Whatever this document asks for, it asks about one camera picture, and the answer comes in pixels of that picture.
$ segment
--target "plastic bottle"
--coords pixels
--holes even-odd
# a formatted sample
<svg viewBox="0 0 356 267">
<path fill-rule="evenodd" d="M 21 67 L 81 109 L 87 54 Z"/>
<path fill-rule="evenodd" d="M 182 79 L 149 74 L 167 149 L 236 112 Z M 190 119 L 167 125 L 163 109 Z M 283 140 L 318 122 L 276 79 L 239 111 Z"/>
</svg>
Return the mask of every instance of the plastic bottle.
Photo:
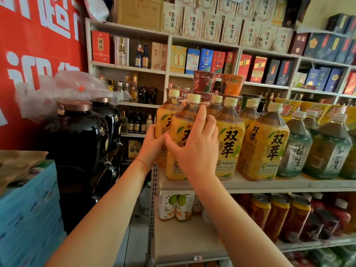
<svg viewBox="0 0 356 267">
<path fill-rule="evenodd" d="M 306 117 L 303 120 L 306 129 L 309 130 L 310 134 L 313 135 L 316 129 L 319 128 L 317 121 L 315 120 L 318 116 L 318 112 L 315 110 L 307 110 Z"/>
<path fill-rule="evenodd" d="M 213 95 L 211 99 L 211 104 L 207 106 L 207 114 L 214 115 L 222 109 L 221 102 L 223 97 L 221 95 Z"/>
<path fill-rule="evenodd" d="M 279 115 L 281 103 L 270 102 L 268 112 L 253 121 L 246 130 L 238 170 L 249 180 L 274 179 L 289 128 Z"/>
<path fill-rule="evenodd" d="M 190 131 L 197 117 L 200 104 L 200 95 L 188 94 L 187 104 L 172 118 L 169 134 L 173 141 L 184 147 Z M 167 153 L 166 175 L 173 180 L 184 179 L 185 174 L 180 169 L 178 162 L 171 151 Z"/>
<path fill-rule="evenodd" d="M 183 108 L 179 102 L 179 90 L 169 90 L 168 99 L 160 106 L 156 113 L 156 131 L 154 137 L 158 139 L 161 135 L 166 133 L 171 128 L 172 118 L 176 113 Z M 156 164 L 164 167 L 166 165 L 167 148 L 162 147 L 162 151 L 159 153 Z"/>
<path fill-rule="evenodd" d="M 245 135 L 245 123 L 235 109 L 237 103 L 237 98 L 225 98 L 223 109 L 214 115 L 219 141 L 215 174 L 220 180 L 231 179 L 234 176 Z"/>
<path fill-rule="evenodd" d="M 260 115 L 256 111 L 257 106 L 258 106 L 258 99 L 256 98 L 248 99 L 246 102 L 246 107 L 238 114 L 240 118 L 243 120 L 243 122 L 245 123 L 246 128 L 248 128 L 248 126 L 252 121 L 260 117 Z"/>
<path fill-rule="evenodd" d="M 339 177 L 356 180 L 356 129 L 350 130 L 349 135 L 351 137 L 352 147 L 341 168 Z"/>
<path fill-rule="evenodd" d="M 291 120 L 286 123 L 289 128 L 289 139 L 278 167 L 278 177 L 296 177 L 301 173 L 313 143 L 312 136 L 303 123 L 305 116 L 305 112 L 295 111 Z"/>
<path fill-rule="evenodd" d="M 315 179 L 337 178 L 352 146 L 344 127 L 346 118 L 345 114 L 335 114 L 331 122 L 315 130 L 303 173 Z"/>
<path fill-rule="evenodd" d="M 334 206 L 327 206 L 326 209 L 333 212 L 334 215 L 340 220 L 339 225 L 334 231 L 335 236 L 340 236 L 343 233 L 349 233 L 349 223 L 351 215 L 346 211 L 348 202 L 343 199 L 336 199 Z"/>
</svg>

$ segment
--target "liquor box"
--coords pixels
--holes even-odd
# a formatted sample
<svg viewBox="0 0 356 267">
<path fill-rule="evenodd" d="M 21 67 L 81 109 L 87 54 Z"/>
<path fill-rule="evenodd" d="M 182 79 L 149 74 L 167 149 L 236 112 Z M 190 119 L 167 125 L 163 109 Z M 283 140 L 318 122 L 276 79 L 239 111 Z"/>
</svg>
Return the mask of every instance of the liquor box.
<svg viewBox="0 0 356 267">
<path fill-rule="evenodd" d="M 217 0 L 216 14 L 219 15 L 235 15 L 237 2 L 231 0 Z"/>
<path fill-rule="evenodd" d="M 273 51 L 280 53 L 287 53 L 289 45 L 291 44 L 291 37 L 293 30 L 289 28 L 280 27 L 277 30 L 276 39 L 274 40 Z"/>
<path fill-rule="evenodd" d="M 258 0 L 255 12 L 255 20 L 260 22 L 269 22 L 274 13 L 274 7 L 277 0 Z"/>
<path fill-rule="evenodd" d="M 129 39 L 126 37 L 113 36 L 115 64 L 128 67 Z"/>
<path fill-rule="evenodd" d="M 302 56 L 308 42 L 310 33 L 297 33 L 294 32 L 291 45 L 289 46 L 288 53 Z"/>
<path fill-rule="evenodd" d="M 91 31 L 91 45 L 93 49 L 93 61 L 110 63 L 111 37 L 109 33 Z"/>
<path fill-rule="evenodd" d="M 197 0 L 175 0 L 174 4 L 176 6 L 195 8 L 196 2 Z"/>
<path fill-rule="evenodd" d="M 325 34 L 317 52 L 317 59 L 333 62 L 340 48 L 340 37 Z"/>
<path fill-rule="evenodd" d="M 282 27 L 284 15 L 287 9 L 287 0 L 277 0 L 274 13 L 272 15 L 271 24 Z"/>
<path fill-rule="evenodd" d="M 151 53 L 151 69 L 158 70 L 159 69 L 159 49 L 160 44 L 156 42 L 152 42 L 152 53 Z"/>
<path fill-rule="evenodd" d="M 210 72 L 213 53 L 211 49 L 201 50 L 198 70 Z"/>
<path fill-rule="evenodd" d="M 340 68 L 333 68 L 329 79 L 327 80 L 327 84 L 324 88 L 325 92 L 335 92 L 337 85 L 339 84 L 341 75 L 343 73 L 343 69 Z"/>
<path fill-rule="evenodd" d="M 197 4 L 195 9 L 208 12 L 215 13 L 217 0 L 197 0 Z"/>
<path fill-rule="evenodd" d="M 279 68 L 276 85 L 287 86 L 289 76 L 291 75 L 293 63 L 291 61 L 283 60 Z"/>
<path fill-rule="evenodd" d="M 222 27 L 220 42 L 226 44 L 237 44 L 242 28 L 242 18 L 226 16 Z"/>
<path fill-rule="evenodd" d="M 186 47 L 172 45 L 170 71 L 184 74 L 186 57 Z"/>
<path fill-rule="evenodd" d="M 158 64 L 160 71 L 166 71 L 167 52 L 168 52 L 168 46 L 166 44 L 160 44 L 159 45 L 159 64 Z"/>
<path fill-rule="evenodd" d="M 227 52 L 225 55 L 224 74 L 232 74 L 235 60 L 235 53 Z"/>
<path fill-rule="evenodd" d="M 279 60 L 269 59 L 267 61 L 267 73 L 265 73 L 262 83 L 272 84 L 272 85 L 274 84 L 279 64 L 280 64 Z"/>
<path fill-rule="evenodd" d="M 236 8 L 235 17 L 253 20 L 258 0 L 243 0 Z"/>
<path fill-rule="evenodd" d="M 346 38 L 342 37 L 340 41 L 340 48 L 339 51 L 337 52 L 335 62 L 339 62 L 343 64 L 346 60 L 347 53 L 349 52 L 350 46 L 351 46 L 351 38 Z"/>
<path fill-rule="evenodd" d="M 164 0 L 115 0 L 118 23 L 162 31 Z"/>
<path fill-rule="evenodd" d="M 331 73 L 332 69 L 329 67 L 320 67 L 319 68 L 319 75 L 318 75 L 318 83 L 316 90 L 322 91 L 327 84 L 327 79 Z"/>
<path fill-rule="evenodd" d="M 353 39 L 344 63 L 345 64 L 354 64 L 355 57 L 356 57 L 356 39 Z"/>
<path fill-rule="evenodd" d="M 351 72 L 345 86 L 344 94 L 352 95 L 356 88 L 356 72 Z"/>
<path fill-rule="evenodd" d="M 238 65 L 238 75 L 239 76 L 244 76 L 247 78 L 251 60 L 252 60 L 251 55 L 247 55 L 247 54 L 241 55 L 241 60 Z"/>
<path fill-rule="evenodd" d="M 349 15 L 339 13 L 329 17 L 325 30 L 344 34 L 349 22 Z"/>
<path fill-rule="evenodd" d="M 164 2 L 163 31 L 181 35 L 184 7 Z"/>
<path fill-rule="evenodd" d="M 261 23 L 252 22 L 249 19 L 243 20 L 239 45 L 253 48 L 260 33 Z"/>
<path fill-rule="evenodd" d="M 220 41 L 223 16 L 211 13 L 204 13 L 202 24 L 202 39 L 208 41 Z"/>
<path fill-rule="evenodd" d="M 268 22 L 261 24 L 260 34 L 256 43 L 256 48 L 262 50 L 272 50 L 276 38 L 278 27 Z"/>
<path fill-rule="evenodd" d="M 189 48 L 187 52 L 187 64 L 185 66 L 185 73 L 194 75 L 194 70 L 198 70 L 200 50 Z"/>
<path fill-rule="evenodd" d="M 251 60 L 252 66 L 248 72 L 247 81 L 261 83 L 266 62 L 267 58 L 265 57 L 253 56 Z"/>
<path fill-rule="evenodd" d="M 356 16 L 352 15 L 349 17 L 349 22 L 347 23 L 345 34 L 353 37 L 356 31 Z"/>
<path fill-rule="evenodd" d="M 305 80 L 305 85 L 311 85 L 311 86 L 318 85 L 319 70 L 316 68 L 311 68 L 311 69 L 302 70 L 302 72 L 304 71 L 308 74 Z"/>
<path fill-rule="evenodd" d="M 225 52 L 214 51 L 211 61 L 210 72 L 216 73 L 217 77 L 220 79 L 223 73 L 223 66 L 225 60 Z"/>
<path fill-rule="evenodd" d="M 315 58 L 318 53 L 318 49 L 323 41 L 325 33 L 310 33 L 308 43 L 305 47 L 305 57 Z"/>
<path fill-rule="evenodd" d="M 183 16 L 182 36 L 200 39 L 202 37 L 203 20 L 203 11 L 194 10 L 191 7 L 185 7 Z"/>
</svg>

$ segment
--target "white bottle cap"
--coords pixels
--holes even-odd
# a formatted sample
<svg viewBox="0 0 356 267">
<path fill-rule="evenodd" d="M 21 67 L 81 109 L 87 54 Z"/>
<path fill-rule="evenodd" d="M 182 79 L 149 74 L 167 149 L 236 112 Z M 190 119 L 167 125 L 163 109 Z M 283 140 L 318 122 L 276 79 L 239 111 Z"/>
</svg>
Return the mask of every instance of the white bottle cap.
<svg viewBox="0 0 356 267">
<path fill-rule="evenodd" d="M 223 101 L 223 97 L 221 95 L 213 95 L 211 101 L 221 103 Z"/>
<path fill-rule="evenodd" d="M 332 116 L 332 121 L 334 122 L 344 123 L 346 119 L 347 119 L 347 114 L 338 113 Z"/>
<path fill-rule="evenodd" d="M 247 99 L 246 106 L 257 107 L 258 106 L 258 99 L 257 98 Z"/>
<path fill-rule="evenodd" d="M 270 102 L 268 104 L 268 110 L 271 110 L 271 111 L 281 112 L 282 108 L 283 108 L 283 104 L 282 103 Z"/>
<path fill-rule="evenodd" d="M 312 116 L 312 117 L 317 117 L 318 116 L 318 112 L 315 110 L 307 110 L 306 111 L 306 115 L 307 116 Z"/>
<path fill-rule="evenodd" d="M 303 198 L 307 199 L 309 202 L 312 200 L 312 196 L 309 193 L 302 193 Z"/>
<path fill-rule="evenodd" d="M 323 198 L 323 193 L 321 193 L 321 192 L 313 192 L 311 195 L 316 199 L 322 199 Z"/>
<path fill-rule="evenodd" d="M 306 116 L 306 112 L 303 112 L 303 111 L 295 111 L 292 114 L 292 117 L 302 118 L 302 119 L 304 119 L 305 116 Z"/>
<path fill-rule="evenodd" d="M 171 90 L 168 91 L 168 96 L 172 96 L 174 98 L 178 98 L 179 94 L 180 94 L 179 90 L 172 90 L 171 89 Z"/>
<path fill-rule="evenodd" d="M 197 95 L 197 94 L 187 94 L 187 102 L 200 103 L 200 95 Z"/>
<path fill-rule="evenodd" d="M 336 199 L 336 201 L 335 201 L 335 205 L 337 206 L 337 207 L 340 207 L 340 208 L 342 208 L 342 209 L 347 209 L 347 205 L 348 205 L 348 203 L 347 203 L 347 201 L 345 201 L 345 200 L 342 200 L 342 199 Z"/>
<path fill-rule="evenodd" d="M 236 107 L 237 104 L 238 104 L 237 98 L 225 98 L 224 106 Z"/>
</svg>

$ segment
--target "clear bottle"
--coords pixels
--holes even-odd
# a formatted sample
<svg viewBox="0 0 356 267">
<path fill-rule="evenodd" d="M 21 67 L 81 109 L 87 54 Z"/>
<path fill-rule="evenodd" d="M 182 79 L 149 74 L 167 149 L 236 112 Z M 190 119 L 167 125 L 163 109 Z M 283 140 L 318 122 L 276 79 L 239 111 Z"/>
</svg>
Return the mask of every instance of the clear bottle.
<svg viewBox="0 0 356 267">
<path fill-rule="evenodd" d="M 121 133 L 127 133 L 128 119 L 125 116 L 126 112 L 123 110 L 121 113 Z"/>
<path fill-rule="evenodd" d="M 289 128 L 279 115 L 282 107 L 281 103 L 269 103 L 268 112 L 246 130 L 238 170 L 251 181 L 276 176 L 289 137 Z"/>
<path fill-rule="evenodd" d="M 183 106 L 179 102 L 180 91 L 169 90 L 168 99 L 160 106 L 156 112 L 156 129 L 154 137 L 157 139 L 171 128 L 172 118 Z M 160 167 L 166 166 L 167 148 L 162 147 L 162 151 L 159 153 L 156 164 Z"/>
<path fill-rule="evenodd" d="M 225 98 L 224 107 L 214 115 L 218 128 L 219 156 L 215 175 L 220 180 L 231 179 L 235 174 L 238 155 L 245 136 L 245 123 L 239 117 L 235 107 L 237 98 Z"/>
<path fill-rule="evenodd" d="M 222 109 L 221 102 L 223 101 L 223 97 L 221 95 L 213 95 L 211 99 L 211 104 L 207 106 L 207 115 L 214 115 L 218 111 Z"/>
<path fill-rule="evenodd" d="M 131 134 L 133 132 L 134 132 L 134 117 L 133 117 L 132 111 L 130 111 L 128 114 L 127 133 Z"/>
<path fill-rule="evenodd" d="M 190 131 L 197 117 L 200 104 L 200 95 L 187 94 L 187 104 L 172 118 L 169 134 L 173 141 L 184 147 Z M 169 179 L 184 179 L 185 174 L 180 169 L 172 152 L 167 152 L 166 175 Z"/>
<path fill-rule="evenodd" d="M 300 175 L 313 143 L 310 132 L 305 128 L 303 119 L 306 112 L 293 112 L 292 119 L 287 121 L 289 139 L 279 163 L 277 176 L 290 178 Z"/>
<path fill-rule="evenodd" d="M 146 134 L 146 116 L 144 113 L 142 114 L 141 117 L 140 134 Z"/>
<path fill-rule="evenodd" d="M 142 57 L 142 68 L 148 68 L 148 67 L 149 67 L 149 45 L 145 44 L 145 51 Z"/>
<path fill-rule="evenodd" d="M 335 114 L 331 122 L 315 130 L 303 173 L 315 179 L 337 178 L 352 146 L 346 118 L 346 114 Z"/>
<path fill-rule="evenodd" d="M 136 59 L 135 59 L 135 67 L 142 67 L 142 45 L 140 42 L 137 43 L 137 51 L 136 51 Z"/>
<path fill-rule="evenodd" d="M 313 135 L 316 129 L 319 128 L 316 118 L 318 116 L 318 112 L 315 110 L 307 110 L 306 118 L 303 120 L 305 127 L 309 130 L 310 134 Z"/>
<path fill-rule="evenodd" d="M 246 102 L 246 107 L 238 114 L 240 118 L 246 125 L 246 128 L 250 125 L 253 120 L 256 120 L 260 115 L 256 111 L 258 105 L 257 98 L 248 99 Z"/>
<path fill-rule="evenodd" d="M 149 113 L 149 117 L 146 120 L 146 131 L 149 130 L 149 126 L 152 125 L 154 122 L 152 121 L 152 115 Z"/>
</svg>

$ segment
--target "person's left hand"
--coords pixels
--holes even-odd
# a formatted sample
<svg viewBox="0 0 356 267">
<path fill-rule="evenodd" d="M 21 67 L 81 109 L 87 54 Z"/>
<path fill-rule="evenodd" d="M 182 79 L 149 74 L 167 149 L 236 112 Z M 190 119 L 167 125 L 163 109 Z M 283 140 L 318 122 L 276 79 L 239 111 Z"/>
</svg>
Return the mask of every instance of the person's left hand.
<svg viewBox="0 0 356 267">
<path fill-rule="evenodd" d="M 156 125 L 150 125 L 146 133 L 144 143 L 137 156 L 137 159 L 146 164 L 147 170 L 151 170 L 154 166 L 154 161 L 156 160 L 159 152 L 162 150 L 162 146 L 166 142 L 164 134 L 158 139 L 154 138 L 154 130 Z"/>
</svg>

